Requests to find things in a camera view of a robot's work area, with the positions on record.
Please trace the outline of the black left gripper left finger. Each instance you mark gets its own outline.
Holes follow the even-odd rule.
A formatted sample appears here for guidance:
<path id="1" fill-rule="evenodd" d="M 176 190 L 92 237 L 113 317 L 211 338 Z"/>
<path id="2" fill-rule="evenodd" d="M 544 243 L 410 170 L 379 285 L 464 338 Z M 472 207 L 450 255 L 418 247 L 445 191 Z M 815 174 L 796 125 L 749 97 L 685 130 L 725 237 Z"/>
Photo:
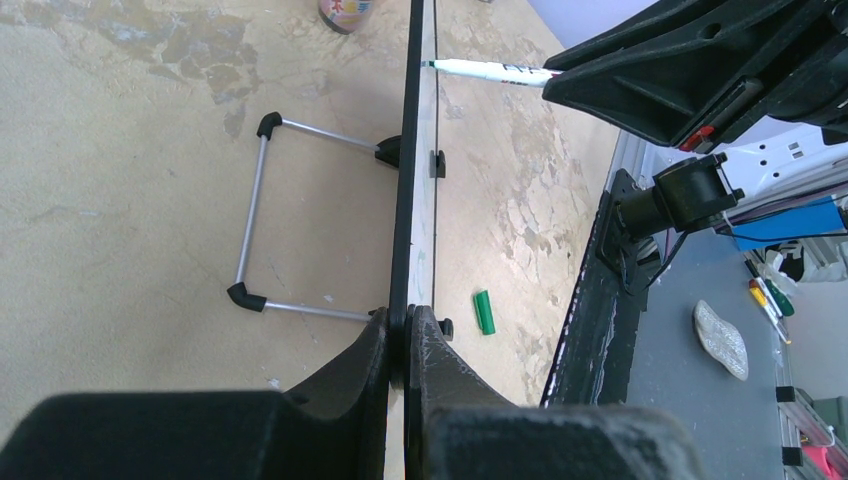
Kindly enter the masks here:
<path id="1" fill-rule="evenodd" d="M 388 319 L 286 391 L 56 395 L 1 451 L 5 479 L 378 479 Z"/>

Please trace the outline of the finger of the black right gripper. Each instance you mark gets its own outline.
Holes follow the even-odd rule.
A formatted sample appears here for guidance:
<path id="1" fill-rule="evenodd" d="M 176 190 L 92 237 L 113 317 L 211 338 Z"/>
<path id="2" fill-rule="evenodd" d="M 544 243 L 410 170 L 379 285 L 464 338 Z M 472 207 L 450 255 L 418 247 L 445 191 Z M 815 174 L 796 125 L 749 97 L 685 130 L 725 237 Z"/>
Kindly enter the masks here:
<path id="1" fill-rule="evenodd" d="M 847 139 L 847 5 L 809 4 L 809 73 L 798 77 L 641 77 L 562 74 L 546 101 L 605 120 L 655 145 L 712 149 L 764 117 L 816 126 L 826 145 Z"/>
<path id="2" fill-rule="evenodd" d="M 658 1 L 545 64 L 598 76 L 806 76 L 809 4 Z"/>

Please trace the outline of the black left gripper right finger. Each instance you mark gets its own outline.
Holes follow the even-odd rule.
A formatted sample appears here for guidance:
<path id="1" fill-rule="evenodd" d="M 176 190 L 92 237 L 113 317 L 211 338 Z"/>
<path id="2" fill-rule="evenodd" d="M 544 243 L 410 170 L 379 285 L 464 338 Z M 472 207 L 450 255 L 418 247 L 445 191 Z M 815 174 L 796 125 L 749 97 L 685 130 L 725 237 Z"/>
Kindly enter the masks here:
<path id="1" fill-rule="evenodd" d="M 703 479 L 691 436 L 642 407 L 520 407 L 448 344 L 429 306 L 405 322 L 409 479 Z"/>

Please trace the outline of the green marker cap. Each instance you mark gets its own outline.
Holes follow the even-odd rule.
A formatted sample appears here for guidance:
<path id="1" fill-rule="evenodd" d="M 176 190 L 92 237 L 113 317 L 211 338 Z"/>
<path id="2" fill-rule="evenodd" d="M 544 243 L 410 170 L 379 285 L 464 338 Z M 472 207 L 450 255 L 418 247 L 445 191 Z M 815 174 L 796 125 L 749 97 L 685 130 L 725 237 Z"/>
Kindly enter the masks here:
<path id="1" fill-rule="evenodd" d="M 473 305 L 478 327 L 483 335 L 493 335 L 496 333 L 492 307 L 490 303 L 489 292 L 481 290 L 474 294 Z"/>

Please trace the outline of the white whiteboard black frame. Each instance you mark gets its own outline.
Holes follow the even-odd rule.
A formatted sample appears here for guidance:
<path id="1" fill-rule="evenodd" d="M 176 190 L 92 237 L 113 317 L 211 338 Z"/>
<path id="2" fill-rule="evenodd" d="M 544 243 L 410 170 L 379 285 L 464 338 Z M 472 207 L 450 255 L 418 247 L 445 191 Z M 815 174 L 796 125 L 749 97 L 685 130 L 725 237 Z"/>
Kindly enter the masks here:
<path id="1" fill-rule="evenodd" d="M 388 307 L 392 387 L 403 388 L 405 320 L 410 306 L 431 306 L 435 292 L 438 73 L 437 3 L 410 3 L 400 159 Z"/>

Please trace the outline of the white green whiteboard marker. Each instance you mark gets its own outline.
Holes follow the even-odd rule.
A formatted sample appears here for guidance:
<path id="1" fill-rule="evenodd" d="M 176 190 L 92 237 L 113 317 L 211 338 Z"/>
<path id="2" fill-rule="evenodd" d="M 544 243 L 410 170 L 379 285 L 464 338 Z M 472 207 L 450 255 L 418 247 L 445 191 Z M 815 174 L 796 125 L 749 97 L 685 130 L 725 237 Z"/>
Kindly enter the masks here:
<path id="1" fill-rule="evenodd" d="M 449 75 L 534 88 L 544 88 L 551 79 L 562 74 L 562 71 L 537 67 L 460 59 L 424 60 L 421 66 Z"/>

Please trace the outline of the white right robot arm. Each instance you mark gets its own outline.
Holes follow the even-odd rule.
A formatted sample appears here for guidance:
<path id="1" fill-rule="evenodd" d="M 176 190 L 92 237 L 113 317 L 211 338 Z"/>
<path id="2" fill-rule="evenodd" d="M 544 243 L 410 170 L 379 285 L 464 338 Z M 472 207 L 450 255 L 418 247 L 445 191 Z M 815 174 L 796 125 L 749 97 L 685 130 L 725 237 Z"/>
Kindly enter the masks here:
<path id="1" fill-rule="evenodd" d="M 847 143 L 843 1 L 657 1 L 545 65 L 546 101 L 685 155 L 652 187 L 608 196 L 608 260 L 662 230 L 711 227 L 752 198 L 722 172 L 720 146 L 763 118 L 816 127 L 828 150 Z"/>

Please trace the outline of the pink cartoon bottle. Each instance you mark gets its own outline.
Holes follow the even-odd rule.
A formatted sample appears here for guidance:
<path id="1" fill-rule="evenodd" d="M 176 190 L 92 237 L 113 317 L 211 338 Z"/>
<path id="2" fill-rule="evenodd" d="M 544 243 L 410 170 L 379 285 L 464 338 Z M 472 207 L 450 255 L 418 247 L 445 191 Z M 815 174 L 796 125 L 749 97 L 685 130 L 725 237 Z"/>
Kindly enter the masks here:
<path id="1" fill-rule="evenodd" d="M 333 31 L 348 35 L 360 29 L 369 19 L 372 0 L 318 0 L 320 18 Z"/>

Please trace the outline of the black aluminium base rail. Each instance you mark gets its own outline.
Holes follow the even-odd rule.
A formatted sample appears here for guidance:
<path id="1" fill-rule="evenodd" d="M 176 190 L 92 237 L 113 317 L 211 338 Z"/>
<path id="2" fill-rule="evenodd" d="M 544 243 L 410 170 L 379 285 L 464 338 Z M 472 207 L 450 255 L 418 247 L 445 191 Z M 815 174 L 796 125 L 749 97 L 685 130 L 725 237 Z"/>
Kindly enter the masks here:
<path id="1" fill-rule="evenodd" d="M 622 182 L 618 171 L 641 165 L 645 142 L 622 131 L 593 218 L 577 282 L 555 349 L 540 406 L 618 404 L 627 401 L 641 313 L 648 292 L 625 292 L 620 274 L 597 254 L 611 212 L 610 190 Z"/>

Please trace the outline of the silver whiteboard stand frame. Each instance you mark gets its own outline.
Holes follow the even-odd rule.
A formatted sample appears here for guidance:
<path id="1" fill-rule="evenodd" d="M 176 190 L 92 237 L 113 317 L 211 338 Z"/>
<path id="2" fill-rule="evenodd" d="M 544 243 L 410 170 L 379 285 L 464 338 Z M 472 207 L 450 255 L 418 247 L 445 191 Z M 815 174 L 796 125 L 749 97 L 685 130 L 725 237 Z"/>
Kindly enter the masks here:
<path id="1" fill-rule="evenodd" d="M 266 114 L 227 290 L 266 315 L 365 322 L 389 302 L 397 141 Z"/>

